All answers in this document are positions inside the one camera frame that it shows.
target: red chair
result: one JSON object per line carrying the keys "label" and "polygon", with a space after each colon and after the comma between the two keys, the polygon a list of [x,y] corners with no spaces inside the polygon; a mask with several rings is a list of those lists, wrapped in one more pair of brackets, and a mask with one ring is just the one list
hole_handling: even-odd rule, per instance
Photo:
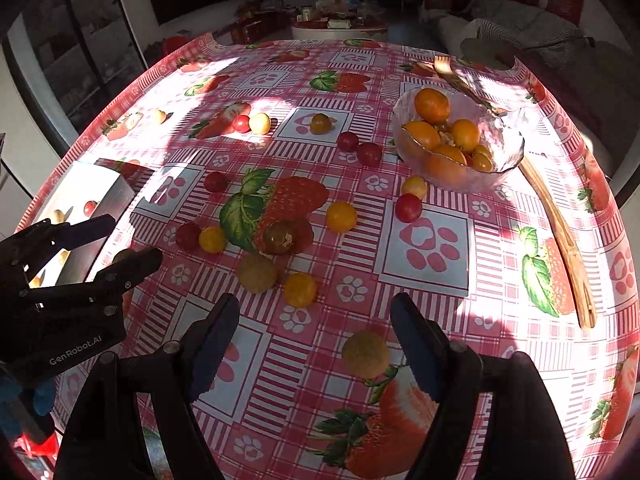
{"label": "red chair", "polygon": [[168,56],[187,43],[189,43],[189,38],[186,36],[172,36],[167,38],[162,42],[162,57]]}

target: screw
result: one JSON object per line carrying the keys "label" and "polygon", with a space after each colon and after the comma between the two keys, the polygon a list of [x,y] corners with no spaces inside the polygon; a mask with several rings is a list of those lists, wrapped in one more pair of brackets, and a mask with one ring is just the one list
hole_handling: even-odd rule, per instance
{"label": "screw", "polygon": [[175,354],[180,349],[180,343],[177,341],[167,341],[162,345],[165,354]]}
{"label": "screw", "polygon": [[466,352],[466,344],[462,341],[452,341],[449,343],[449,348],[451,348],[454,352],[458,354],[462,354]]}
{"label": "screw", "polygon": [[105,352],[104,354],[100,355],[98,361],[105,365],[113,361],[114,357],[116,357],[116,354],[114,354],[113,352]]}

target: bowl of oranges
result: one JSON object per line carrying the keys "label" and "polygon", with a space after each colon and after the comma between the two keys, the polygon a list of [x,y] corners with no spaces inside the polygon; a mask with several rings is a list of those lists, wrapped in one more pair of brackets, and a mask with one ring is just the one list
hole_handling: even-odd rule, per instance
{"label": "bowl of oranges", "polygon": [[405,92],[394,106],[398,155],[434,186],[482,193],[524,157],[524,138],[468,96],[436,85]]}

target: wooden fork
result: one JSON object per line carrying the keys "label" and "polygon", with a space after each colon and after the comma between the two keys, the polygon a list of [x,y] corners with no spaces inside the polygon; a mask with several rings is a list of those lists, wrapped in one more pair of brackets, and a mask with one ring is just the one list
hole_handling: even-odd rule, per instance
{"label": "wooden fork", "polygon": [[[435,71],[449,83],[453,88],[467,95],[474,102],[487,106],[451,69],[450,58],[447,56],[436,56],[433,62]],[[583,330],[588,330],[596,325],[596,307],[593,302],[591,293],[591,285],[587,277],[587,270],[584,268],[584,262],[580,250],[575,243],[574,236],[569,229],[569,225],[562,216],[562,213],[555,204],[551,193],[549,192],[545,181],[538,173],[533,163],[525,156],[519,165],[520,171],[527,179],[536,194],[540,197],[546,216],[549,218],[549,225],[554,234],[554,238],[558,243],[564,266],[569,275],[572,293],[575,300],[575,311],[578,316],[578,324]]]}

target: table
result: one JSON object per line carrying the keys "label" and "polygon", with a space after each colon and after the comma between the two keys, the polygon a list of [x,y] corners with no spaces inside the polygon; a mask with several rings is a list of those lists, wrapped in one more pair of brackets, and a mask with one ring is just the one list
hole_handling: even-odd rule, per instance
{"label": "table", "polygon": [[300,22],[291,25],[294,40],[372,40],[386,41],[388,29],[386,25],[377,27],[352,28],[306,28]]}
{"label": "table", "polygon": [[[570,312],[571,300],[542,204],[519,172],[485,194],[466,196],[431,187],[417,222],[394,220],[392,207],[408,171],[389,142],[392,107],[401,93],[426,82],[446,86],[416,64],[433,56],[426,50],[372,41],[222,47],[210,35],[201,36],[140,76],[96,118],[40,189],[20,224],[24,227],[34,218],[73,160],[135,160],[141,165],[134,176],[130,166],[120,166],[122,173],[128,168],[137,197],[96,265],[107,264],[129,245],[158,246],[164,261],[161,270],[135,290],[126,319],[127,339],[118,351],[123,356],[152,352],[204,317],[222,292],[238,297],[242,317],[233,345],[212,389],[193,406],[220,469],[232,478],[350,478],[345,470],[322,465],[321,456],[306,451],[322,449],[322,440],[308,436],[318,436],[314,425],[331,418],[335,410],[379,410],[368,404],[372,388],[347,374],[340,348],[351,333],[371,330],[385,337],[393,364],[401,365],[388,321],[388,303],[401,290],[407,290],[421,312],[450,338],[463,339],[477,352],[529,353],[558,410],[578,478],[595,474],[616,448],[619,437],[610,434],[612,426],[602,430],[606,440],[597,430],[590,436],[590,416],[601,400],[610,398],[609,379],[616,365],[638,344],[638,294],[629,244],[615,202],[602,186],[602,172],[567,114],[526,67],[517,63],[510,71],[494,72],[454,64],[460,76],[496,107],[526,108],[533,114],[535,120],[522,133],[531,160],[546,178],[582,252],[598,307],[595,329],[582,332],[575,314],[553,317],[544,312]],[[191,62],[177,68],[181,59]],[[351,82],[338,84],[347,73],[365,77],[354,82],[349,76]],[[214,74],[228,78],[198,93],[202,87],[196,85]],[[330,82],[335,91],[310,84],[319,77],[337,79]],[[268,113],[277,125],[265,137],[189,136],[239,100],[252,104],[252,114]],[[158,108],[172,114],[163,124],[150,120]],[[308,124],[317,112],[332,118],[331,133],[310,135]],[[108,140],[102,134],[107,120],[132,113],[142,113],[143,118],[126,136]],[[364,169],[353,154],[336,148],[337,133],[346,129],[361,141],[385,146],[379,168]],[[238,192],[242,176],[255,168],[273,170],[268,182],[307,177],[328,190],[328,202],[308,215],[314,244],[305,253],[276,260],[282,269],[309,272],[318,280],[316,301],[306,309],[287,305],[281,285],[260,296],[246,293],[233,274],[242,253],[236,246],[228,245],[219,255],[201,250],[189,254],[176,247],[175,229],[187,221],[217,224],[223,204]],[[202,187],[212,170],[232,180],[223,196],[210,196]],[[358,212],[358,225],[345,235],[324,228],[324,212],[336,200],[353,203]],[[522,281],[526,258],[535,259],[538,281],[551,280],[556,292],[538,300],[538,307]],[[626,368],[632,370],[638,352],[630,355]],[[94,361],[58,378],[54,412],[61,424]],[[409,395],[411,384],[409,369],[400,367],[383,393],[389,397],[387,407],[406,415],[406,405],[394,402],[392,394]],[[157,450],[149,402],[140,397],[147,441]],[[462,478],[472,478],[478,464],[489,408],[490,399],[483,397]],[[625,413],[622,406],[616,416],[624,418]],[[397,420],[405,433],[425,430],[420,418]],[[397,430],[389,429],[391,434]],[[406,470],[412,452],[388,461],[395,470],[385,473]],[[157,453],[154,461],[162,469]],[[322,476],[315,476],[318,470]]]}

